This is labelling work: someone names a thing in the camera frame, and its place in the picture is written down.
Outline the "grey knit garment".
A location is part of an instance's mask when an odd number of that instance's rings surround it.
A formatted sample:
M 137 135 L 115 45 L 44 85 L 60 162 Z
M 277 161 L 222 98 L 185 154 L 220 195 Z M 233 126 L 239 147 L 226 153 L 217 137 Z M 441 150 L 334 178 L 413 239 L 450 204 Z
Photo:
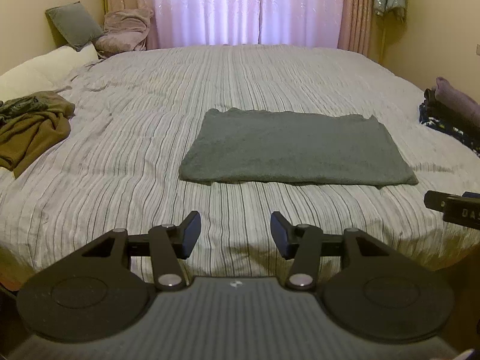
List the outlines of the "grey knit garment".
M 375 117 L 210 109 L 181 162 L 182 180 L 315 185 L 415 185 Z

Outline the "pile of folded clothes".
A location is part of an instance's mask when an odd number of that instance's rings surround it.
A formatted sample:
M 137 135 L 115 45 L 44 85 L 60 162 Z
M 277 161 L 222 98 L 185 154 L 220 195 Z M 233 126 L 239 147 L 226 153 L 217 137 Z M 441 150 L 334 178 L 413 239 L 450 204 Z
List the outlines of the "pile of folded clothes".
M 479 156 L 479 104 L 445 78 L 437 77 L 435 85 L 424 91 L 419 122 L 455 138 Z

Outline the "striped bed cover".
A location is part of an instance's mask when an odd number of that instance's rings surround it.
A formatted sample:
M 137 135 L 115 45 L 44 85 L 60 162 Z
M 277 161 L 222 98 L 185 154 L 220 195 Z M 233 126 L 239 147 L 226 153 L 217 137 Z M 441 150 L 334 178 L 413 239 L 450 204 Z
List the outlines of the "striped bed cover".
M 197 46 L 98 63 L 68 48 L 1 77 L 1 98 L 52 91 L 66 139 L 21 175 L 1 171 L 1 283 L 113 228 L 201 215 L 191 275 L 284 276 L 269 217 L 357 227 L 433 270 L 479 245 L 425 193 L 479 190 L 479 157 L 422 125 L 422 91 L 340 49 Z

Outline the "brown garment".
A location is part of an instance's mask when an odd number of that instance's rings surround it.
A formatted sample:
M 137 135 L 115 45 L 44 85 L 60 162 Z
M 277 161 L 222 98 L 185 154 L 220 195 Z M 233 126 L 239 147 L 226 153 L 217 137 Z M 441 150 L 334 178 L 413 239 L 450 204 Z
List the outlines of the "brown garment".
M 71 132 L 62 112 L 24 114 L 1 127 L 1 167 L 20 175 L 43 153 L 66 139 Z

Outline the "olive grey garment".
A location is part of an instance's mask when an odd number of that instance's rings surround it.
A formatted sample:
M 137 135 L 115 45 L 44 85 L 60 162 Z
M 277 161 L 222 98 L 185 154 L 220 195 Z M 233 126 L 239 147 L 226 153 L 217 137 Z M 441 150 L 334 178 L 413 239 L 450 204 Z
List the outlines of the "olive grey garment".
M 40 91 L 14 98 L 1 102 L 1 126 L 20 116 L 43 111 L 62 113 L 69 118 L 75 111 L 75 105 L 53 91 Z

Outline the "white long pillow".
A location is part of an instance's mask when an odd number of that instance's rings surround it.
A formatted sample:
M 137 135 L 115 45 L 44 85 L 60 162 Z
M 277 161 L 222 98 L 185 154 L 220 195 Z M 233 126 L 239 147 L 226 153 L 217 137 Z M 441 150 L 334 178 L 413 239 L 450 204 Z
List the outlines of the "white long pillow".
M 96 61 L 98 54 L 91 43 L 81 51 L 61 46 L 31 58 L 1 75 L 1 101 L 57 89 L 72 71 Z

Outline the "mauve crumpled blanket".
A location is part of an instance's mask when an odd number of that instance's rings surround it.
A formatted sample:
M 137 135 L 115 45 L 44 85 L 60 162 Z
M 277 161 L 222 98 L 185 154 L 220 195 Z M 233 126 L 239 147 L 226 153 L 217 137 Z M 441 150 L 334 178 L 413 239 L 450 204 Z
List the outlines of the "mauve crumpled blanket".
M 104 17 L 103 35 L 94 42 L 97 53 L 109 58 L 130 51 L 146 50 L 153 12 L 147 8 L 111 11 Z

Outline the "pink window curtain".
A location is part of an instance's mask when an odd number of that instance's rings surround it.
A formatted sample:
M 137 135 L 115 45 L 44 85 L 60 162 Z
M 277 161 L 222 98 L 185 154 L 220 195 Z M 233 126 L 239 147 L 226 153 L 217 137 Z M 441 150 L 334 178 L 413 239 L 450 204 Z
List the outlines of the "pink window curtain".
M 149 49 L 285 44 L 368 54 L 372 0 L 104 1 L 109 11 L 151 11 Z

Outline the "grey square cushion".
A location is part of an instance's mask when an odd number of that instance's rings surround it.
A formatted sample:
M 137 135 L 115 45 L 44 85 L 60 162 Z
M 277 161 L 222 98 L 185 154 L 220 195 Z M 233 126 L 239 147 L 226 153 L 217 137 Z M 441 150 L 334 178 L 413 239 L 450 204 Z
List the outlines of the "grey square cushion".
M 46 16 L 75 51 L 103 35 L 103 29 L 81 2 L 47 9 Z

